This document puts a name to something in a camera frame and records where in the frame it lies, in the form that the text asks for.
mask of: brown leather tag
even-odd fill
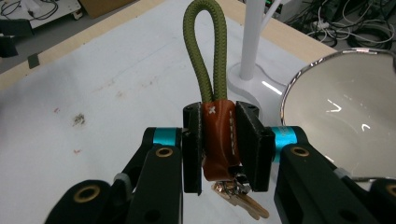
[[[203,103],[205,157],[208,181],[233,180],[229,168],[240,163],[236,144],[235,105],[229,100]]]

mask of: key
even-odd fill
[[[232,190],[230,189],[227,184],[223,184],[221,182],[216,182],[212,185],[212,189],[223,199],[227,202],[232,204],[233,206],[240,206],[244,208],[251,217],[256,220],[259,220],[260,217],[268,218],[270,214],[268,211],[263,208],[261,205],[256,203],[254,199],[250,198],[244,193],[231,193]]]

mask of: cable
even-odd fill
[[[317,27],[315,28],[316,30],[318,29],[318,26],[320,25],[320,27],[321,27],[321,25],[323,24],[323,22],[322,22],[322,20],[321,20],[321,17],[320,17],[320,11],[321,11],[321,8],[328,2],[329,0],[325,0],[323,3],[322,3],[322,5],[319,7],[319,9],[318,9],[318,22],[317,22]]]
[[[361,35],[372,35],[379,39],[379,41],[368,39]],[[392,39],[395,36],[395,28],[390,26],[389,29],[375,25],[375,24],[364,24],[360,29],[350,33],[350,37],[347,39],[347,43],[350,47],[370,47],[376,49],[391,49]]]
[[[53,4],[53,8],[49,12],[47,12],[46,14],[38,16],[38,17],[35,17],[35,14],[32,11],[28,11],[29,15],[32,17],[32,19],[30,19],[30,21],[34,21],[34,20],[43,21],[43,20],[46,20],[49,17],[51,17],[53,14],[55,14],[55,12],[59,8],[58,3],[56,3],[54,0],[40,0],[40,1],[43,2],[43,3],[51,3],[51,4]]]
[[[313,20],[315,16],[312,12],[317,10],[321,5],[320,0],[313,0],[305,9],[299,14],[291,17],[285,23],[303,33],[306,33],[306,25]]]
[[[34,20],[43,21],[43,20],[46,20],[49,17],[51,17],[59,8],[59,5],[58,5],[58,3],[55,2],[55,0],[40,0],[40,1],[43,2],[43,3],[53,4],[53,8],[49,12],[45,13],[44,15],[38,16],[38,17],[35,17],[35,13],[33,11],[28,10],[28,14],[32,17],[32,19],[30,19],[29,21],[34,21]],[[15,10],[17,10],[17,8],[21,6],[21,1],[11,3],[11,4],[9,4],[8,6],[5,7],[6,4],[7,3],[5,2],[1,6],[0,15],[6,17],[8,20],[11,20],[11,18],[9,18],[8,15],[12,14],[13,12],[15,12]],[[10,12],[8,12],[8,13],[5,12],[7,9],[9,9],[10,7],[12,7],[14,5],[16,5],[16,6]]]
[[[309,33],[309,34],[307,34],[307,35],[315,35],[314,38],[315,38],[316,40],[319,40],[320,43],[323,43],[323,44],[332,43],[331,45],[328,45],[328,46],[331,47],[331,48],[337,46],[337,44],[338,44],[337,38],[335,38],[335,37],[333,37],[333,36],[330,36],[330,35],[329,35],[329,32],[326,32],[326,31],[324,31],[324,30],[311,32],[311,33]]]
[[[389,35],[392,35],[392,34],[394,34],[394,27],[392,26],[392,28],[393,28],[393,33],[391,33],[390,32],[390,24],[389,24],[389,22],[388,22],[388,19],[387,19],[387,16],[385,15],[385,12],[384,12],[384,8],[383,8],[383,5],[382,5],[382,1],[383,0],[379,0],[379,5],[380,5],[380,12],[381,12],[381,14],[382,14],[382,17],[384,18],[384,21],[385,21],[385,23],[387,24],[387,26],[388,26],[388,29],[389,29]]]
[[[350,0],[347,0],[346,4],[344,5],[343,8],[343,18],[344,20],[346,20],[347,22],[351,23],[351,24],[358,24],[360,22],[361,19],[363,19],[363,17],[367,14],[367,12],[369,11],[370,7],[373,5],[373,2],[370,3],[370,5],[366,8],[366,10],[364,11],[364,13],[361,15],[360,18],[358,18],[356,21],[350,21],[349,19],[347,19],[346,17],[346,8],[347,8],[347,4],[350,2]]]
[[[21,6],[21,1],[14,2],[14,3],[12,3],[12,4],[9,4],[9,5],[6,6],[6,7],[5,7],[5,5],[6,5],[6,2],[4,2],[3,5],[1,6],[0,15],[6,17],[6,18],[9,20],[8,15],[12,14],[15,10],[17,10],[18,7]],[[16,5],[16,6],[15,6],[10,12],[5,13],[5,11],[6,11],[7,9],[9,9],[10,7],[12,7],[12,6],[14,6],[14,5]]]
[[[326,33],[329,34],[330,37],[332,37],[332,38],[334,38],[334,39],[336,39],[336,40],[346,40],[346,39],[348,39],[349,36],[350,36],[350,29],[349,29],[349,27],[347,27],[347,29],[348,29],[347,32],[343,32],[341,29],[340,29],[340,30],[333,30],[333,32],[335,33],[335,36],[333,36],[332,33],[329,32],[328,29],[324,29],[324,30],[325,30]],[[342,34],[342,33],[346,34],[346,36],[345,36],[345,37],[338,37],[338,34]]]

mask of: green rope loop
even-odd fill
[[[204,59],[195,38],[195,19],[206,10],[212,17],[215,30],[215,55],[213,65],[212,92],[209,75]],[[226,66],[227,66],[227,25],[221,7],[215,0],[195,0],[187,7],[183,19],[183,35],[192,67],[198,79],[202,102],[227,99]]]

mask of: floor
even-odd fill
[[[129,5],[121,7],[96,19],[91,19],[86,12],[84,12],[84,16],[78,21],[75,21],[71,15],[65,16],[56,21],[52,21],[36,28],[35,35],[33,37],[16,38],[15,44],[17,51],[19,52],[19,56],[2,59],[2,62],[0,62],[0,74],[18,65],[19,63],[26,61],[28,56],[49,49],[52,46],[66,40],[70,36],[81,32],[82,30],[128,6]],[[396,50],[395,46],[396,45],[394,44],[392,48],[394,51]],[[347,49],[349,46],[347,45],[346,41],[339,41],[337,46],[334,48]]]

